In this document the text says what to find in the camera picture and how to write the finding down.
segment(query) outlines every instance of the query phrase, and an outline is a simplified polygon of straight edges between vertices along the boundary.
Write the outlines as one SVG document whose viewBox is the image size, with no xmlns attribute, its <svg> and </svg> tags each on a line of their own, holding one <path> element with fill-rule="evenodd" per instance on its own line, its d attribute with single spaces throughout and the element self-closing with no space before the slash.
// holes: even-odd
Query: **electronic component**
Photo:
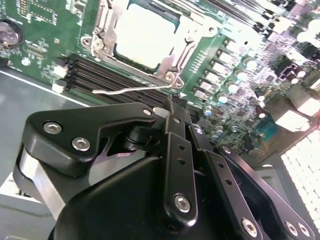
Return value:
<svg viewBox="0 0 320 240">
<path fill-rule="evenodd" d="M 243 110 L 238 111 L 238 113 L 236 114 L 238 117 L 243 117 L 246 115 L 246 112 Z"/>
<path fill-rule="evenodd" d="M 276 94 L 268 102 L 266 109 L 277 125 L 291 132 L 303 131 L 309 125 L 308 119 L 301 113 L 294 111 L 288 101 L 280 94 Z"/>
<path fill-rule="evenodd" d="M 214 141 L 216 141 L 218 138 L 219 138 L 219 136 L 217 136 L 217 135 L 216 135 L 216 132 L 213 131 L 213 132 L 212 132 L 212 136 L 211 136 L 211 141 L 214 142 Z"/>
<path fill-rule="evenodd" d="M 257 62 L 252 57 L 247 57 L 243 60 L 243 64 L 248 70 L 255 70 L 258 66 Z"/>
<path fill-rule="evenodd" d="M 307 28 L 311 33 L 318 34 L 320 33 L 320 19 L 310 17 L 308 18 L 303 26 Z"/>
<path fill-rule="evenodd" d="M 239 88 L 239 90 L 236 92 L 238 96 L 243 96 L 246 93 L 246 91 L 243 88 Z"/>
<path fill-rule="evenodd" d="M 228 91 L 231 94 L 235 94 L 239 89 L 234 81 L 227 81 L 225 86 L 228 88 Z"/>
<path fill-rule="evenodd" d="M 201 91 L 199 89 L 195 89 L 194 90 L 194 95 L 199 98 L 199 99 L 203 99 L 205 100 L 207 98 L 207 95 L 204 91 Z"/>
<path fill-rule="evenodd" d="M 281 80 L 288 80 L 296 84 L 299 78 L 303 78 L 306 72 L 297 64 L 292 62 L 287 56 L 282 56 L 281 63 L 277 66 L 274 73 Z"/>
<path fill-rule="evenodd" d="M 265 111 L 262 109 L 260 105 L 257 105 L 255 107 L 255 113 L 260 119 L 263 119 L 266 116 Z"/>
<path fill-rule="evenodd" d="M 224 47 L 234 53 L 241 53 L 246 49 L 244 46 L 232 41 L 231 39 L 224 42 Z"/>
<path fill-rule="evenodd" d="M 310 117 L 320 110 L 319 97 L 313 92 L 307 92 L 300 85 L 295 85 L 286 93 L 295 108 Z"/>
<path fill-rule="evenodd" d="M 230 54 L 224 52 L 224 51 L 218 51 L 217 58 L 227 64 L 235 64 L 237 62 L 237 58 L 235 56 L 231 56 Z"/>
<path fill-rule="evenodd" d="M 274 79 L 275 79 L 274 76 L 269 75 L 265 80 L 266 80 L 267 82 L 271 83 Z"/>
<path fill-rule="evenodd" d="M 249 78 L 248 74 L 243 69 L 238 69 L 234 71 L 234 75 L 239 81 L 247 81 Z"/>
<path fill-rule="evenodd" d="M 256 88 L 254 90 L 254 94 L 256 96 L 256 98 L 258 99 L 258 101 L 262 102 L 266 99 L 265 95 L 263 94 L 262 90 L 260 88 Z"/>
<path fill-rule="evenodd" d="M 299 78 L 293 73 L 290 73 L 286 79 L 291 83 L 291 84 L 297 84 L 299 82 Z"/>
<path fill-rule="evenodd" d="M 0 20 L 0 48 L 14 49 L 24 40 L 24 34 L 18 24 L 9 19 Z"/>
<path fill-rule="evenodd" d="M 214 130 L 215 130 L 215 135 L 217 136 L 221 136 L 224 133 L 224 127 L 220 125 L 216 126 Z"/>
<path fill-rule="evenodd" d="M 203 113 L 205 116 L 210 117 L 212 115 L 212 106 L 210 105 L 205 106 Z"/>
<path fill-rule="evenodd" d="M 212 72 L 208 72 L 205 75 L 205 79 L 209 80 L 212 83 L 220 83 L 224 78 L 220 75 L 214 74 Z"/>
<path fill-rule="evenodd" d="M 225 104 L 228 102 L 228 97 L 225 93 L 220 92 L 216 95 L 216 98 L 218 99 L 218 102 L 221 104 Z"/>
<path fill-rule="evenodd" d="M 264 91 L 263 95 L 264 95 L 264 97 L 268 97 L 271 93 L 272 93 L 272 89 L 271 89 L 270 87 L 268 87 L 268 88 Z"/>
<path fill-rule="evenodd" d="M 223 65 L 219 62 L 216 62 L 216 61 L 212 63 L 212 70 L 214 70 L 217 73 L 222 74 L 222 75 L 227 75 L 231 72 L 230 67 L 225 66 L 225 65 Z"/>
<path fill-rule="evenodd" d="M 311 61 L 320 60 L 320 49 L 307 43 L 307 45 L 301 51 L 302 56 Z"/>
<path fill-rule="evenodd" d="M 96 59 L 156 85 L 171 84 L 168 76 L 175 79 L 182 72 L 201 39 L 218 33 L 216 21 L 180 0 L 169 5 L 129 0 L 105 4 L 99 2 L 92 35 L 80 38 L 82 46 Z M 184 84 L 176 82 L 172 88 Z"/>
<path fill-rule="evenodd" d="M 201 79 L 199 80 L 199 87 L 208 91 L 212 87 L 212 83 L 210 81 Z"/>
<path fill-rule="evenodd" d="M 233 133 L 238 132 L 238 126 L 236 126 L 236 125 L 231 126 L 231 127 L 230 127 L 230 131 L 233 132 Z"/>
</svg>

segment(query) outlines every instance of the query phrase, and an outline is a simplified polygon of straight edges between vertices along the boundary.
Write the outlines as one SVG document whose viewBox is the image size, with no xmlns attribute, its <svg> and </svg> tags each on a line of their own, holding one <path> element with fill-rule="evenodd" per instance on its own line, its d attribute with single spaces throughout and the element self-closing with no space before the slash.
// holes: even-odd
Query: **silver screw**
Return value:
<svg viewBox="0 0 320 240">
<path fill-rule="evenodd" d="M 62 132 L 62 126 L 56 122 L 50 121 L 43 125 L 43 129 L 48 134 L 59 134 Z"/>
<path fill-rule="evenodd" d="M 94 42 L 93 42 L 93 49 L 94 50 L 100 51 L 103 48 L 104 48 L 104 42 L 100 38 L 94 40 Z"/>
<path fill-rule="evenodd" d="M 174 197 L 174 204 L 182 213 L 188 213 L 191 209 L 190 202 L 182 195 Z"/>
<path fill-rule="evenodd" d="M 167 73 L 165 76 L 165 80 L 167 81 L 172 81 L 174 79 L 175 79 L 175 75 L 172 72 Z"/>
<path fill-rule="evenodd" d="M 258 231 L 250 220 L 242 218 L 242 226 L 251 237 L 256 238 L 258 236 Z"/>
<path fill-rule="evenodd" d="M 195 131 L 196 131 L 198 134 L 202 134 L 202 130 L 201 130 L 199 127 L 196 127 L 196 128 L 195 128 Z"/>
<path fill-rule="evenodd" d="M 78 151 L 85 152 L 90 149 L 90 142 L 83 137 L 76 137 L 72 140 L 72 146 Z"/>
<path fill-rule="evenodd" d="M 147 110 L 147 109 L 143 109 L 143 112 L 144 112 L 144 114 L 146 114 L 146 115 L 148 115 L 148 116 L 150 116 L 152 113 L 149 111 L 149 110 Z"/>
<path fill-rule="evenodd" d="M 298 236 L 298 231 L 297 229 L 288 221 L 285 221 L 285 225 L 288 228 L 289 232 L 292 233 L 294 236 Z"/>
<path fill-rule="evenodd" d="M 306 235 L 307 237 L 310 237 L 310 232 L 308 231 L 308 229 L 304 225 L 302 225 L 300 222 L 298 222 L 298 226 L 304 235 Z"/>
<path fill-rule="evenodd" d="M 223 151 L 225 151 L 227 154 L 230 154 L 231 151 L 229 148 L 227 148 L 226 146 L 222 146 Z"/>
<path fill-rule="evenodd" d="M 177 118 L 174 118 L 173 121 L 175 121 L 177 124 L 181 123 L 181 121 Z"/>
</svg>

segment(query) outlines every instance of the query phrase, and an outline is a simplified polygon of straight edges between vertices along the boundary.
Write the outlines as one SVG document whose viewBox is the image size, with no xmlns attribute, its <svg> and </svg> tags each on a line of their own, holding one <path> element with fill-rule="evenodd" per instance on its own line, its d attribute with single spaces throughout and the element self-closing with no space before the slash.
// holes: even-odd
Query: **green circuit board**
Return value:
<svg viewBox="0 0 320 240">
<path fill-rule="evenodd" d="M 24 43 L 19 47 L 10 50 L 2 49 L 0 57 L 9 59 L 8 65 L 12 69 L 48 84 L 54 84 L 59 80 L 59 76 L 54 73 L 57 57 L 77 54 L 102 67 L 115 70 L 124 76 L 149 85 L 148 81 L 128 71 L 100 60 L 97 61 L 97 58 L 81 44 L 81 37 L 90 36 L 93 32 L 99 3 L 100 0 L 0 0 L 1 19 L 9 19 L 17 23 L 23 30 L 25 38 Z M 280 35 L 273 43 L 263 40 L 262 37 L 252 43 L 250 35 L 247 40 L 242 38 L 240 44 L 243 44 L 244 50 L 237 54 L 233 53 L 236 61 L 229 64 L 230 72 L 223 75 L 223 79 L 216 82 L 214 88 L 203 91 L 205 98 L 199 97 L 195 94 L 195 88 L 199 89 L 200 81 L 206 79 L 206 74 L 212 70 L 217 53 L 226 50 L 226 41 L 241 29 L 237 29 L 235 21 L 230 21 L 226 14 L 218 11 L 209 2 L 200 0 L 192 4 L 219 24 L 218 31 L 215 36 L 203 37 L 185 64 L 180 75 L 184 87 L 162 89 L 161 91 L 166 94 L 181 93 L 190 105 L 199 109 L 211 106 L 212 116 L 205 117 L 202 125 L 208 138 L 211 139 L 217 126 L 223 126 L 223 134 L 214 141 L 232 143 L 231 147 L 236 148 L 242 143 L 242 137 L 248 131 L 252 133 L 263 132 L 265 129 L 269 131 L 268 127 L 261 127 L 264 124 L 273 125 L 270 118 L 257 117 L 256 105 L 251 98 L 255 95 L 256 87 L 261 88 L 262 91 L 271 89 L 271 93 L 266 97 L 266 103 L 275 94 L 285 95 L 291 85 L 287 81 L 277 79 L 274 75 L 274 66 L 279 56 L 298 48 L 299 44 L 296 44 L 296 39 L 291 35 L 286 37 Z M 309 1 L 309 4 L 314 7 L 317 1 Z M 304 16 L 292 16 L 287 12 L 278 14 L 287 16 L 292 21 L 292 26 L 299 24 L 304 19 Z M 271 51 L 271 45 L 276 45 L 276 50 Z M 246 81 L 239 81 L 234 71 L 245 69 L 243 60 L 248 57 L 253 57 L 258 67 L 254 71 L 246 71 L 248 75 Z M 315 66 L 307 62 L 302 67 L 308 74 Z M 267 80 L 268 76 L 274 77 L 272 80 Z M 228 93 L 225 85 L 228 81 L 237 83 L 242 93 Z M 92 95 L 85 95 L 76 90 L 71 92 L 97 104 L 108 104 L 108 102 L 95 99 Z M 225 93 L 229 98 L 228 102 L 225 104 L 219 102 L 218 93 Z M 231 131 L 233 126 L 236 126 L 236 131 Z M 273 127 L 268 132 L 268 137 L 271 132 L 276 133 L 276 129 Z"/>
</svg>

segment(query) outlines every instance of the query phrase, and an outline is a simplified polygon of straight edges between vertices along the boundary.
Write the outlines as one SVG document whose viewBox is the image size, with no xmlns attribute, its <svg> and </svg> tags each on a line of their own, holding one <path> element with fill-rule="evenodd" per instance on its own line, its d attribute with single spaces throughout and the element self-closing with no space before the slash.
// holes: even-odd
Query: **black plastic arm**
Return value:
<svg viewBox="0 0 320 240">
<path fill-rule="evenodd" d="M 100 153 L 101 139 L 110 145 L 115 137 L 133 126 L 151 126 L 156 120 L 152 109 L 143 103 L 128 103 L 70 110 L 36 112 L 25 123 L 22 144 L 33 158 L 71 177 L 85 175 Z M 62 131 L 51 134 L 44 125 L 58 123 Z M 73 140 L 83 138 L 87 151 L 73 147 Z"/>
</svg>

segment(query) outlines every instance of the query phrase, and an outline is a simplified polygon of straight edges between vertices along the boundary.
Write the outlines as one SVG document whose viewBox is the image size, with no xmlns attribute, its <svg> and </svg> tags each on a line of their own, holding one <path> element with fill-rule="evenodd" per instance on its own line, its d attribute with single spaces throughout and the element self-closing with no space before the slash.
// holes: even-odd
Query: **black metal bracket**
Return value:
<svg viewBox="0 0 320 240">
<path fill-rule="evenodd" d="M 23 151 L 38 160 L 41 174 L 50 181 L 50 189 L 59 193 L 58 200 L 65 201 L 55 208 L 55 216 L 58 217 L 64 209 L 63 204 L 73 203 L 73 193 L 65 190 L 59 192 L 65 186 L 74 189 L 74 194 L 83 193 L 81 198 L 86 198 L 85 193 L 96 190 L 102 194 L 103 187 L 89 186 L 86 178 L 95 160 L 144 150 L 150 158 L 142 160 L 141 164 L 136 164 L 131 171 L 126 170 L 126 173 L 134 175 L 133 171 L 138 171 L 137 166 L 154 169 L 153 166 L 161 163 L 157 168 L 159 174 L 156 174 L 160 178 L 158 198 L 150 201 L 157 203 L 154 206 L 155 218 L 161 220 L 167 232 L 188 234 L 194 227 L 197 228 L 197 224 L 201 224 L 202 228 L 209 226 L 203 223 L 206 217 L 200 216 L 199 212 L 204 200 L 199 203 L 197 199 L 195 170 L 200 170 L 210 186 L 205 190 L 210 194 L 208 199 L 217 200 L 218 206 L 210 207 L 223 209 L 221 219 L 228 225 L 229 231 L 224 234 L 227 239 L 315 239 L 311 228 L 241 157 L 225 145 L 212 148 L 201 128 L 192 124 L 185 100 L 169 96 L 163 110 L 167 114 L 160 116 L 142 103 L 128 103 L 35 113 L 26 121 L 14 178 L 20 179 L 21 188 L 27 186 L 32 189 L 30 186 L 34 182 L 35 189 L 40 193 L 40 197 L 38 192 L 36 196 L 38 199 L 43 197 L 48 204 L 50 196 L 43 195 L 43 189 L 39 189 L 41 179 L 30 180 L 19 169 Z M 57 125 L 48 128 L 48 123 Z M 87 140 L 89 146 L 86 142 L 74 146 L 74 139 L 79 137 Z M 151 175 L 145 169 L 139 171 L 146 176 Z M 105 179 L 106 186 L 109 188 L 115 179 L 118 178 Z"/>
</svg>

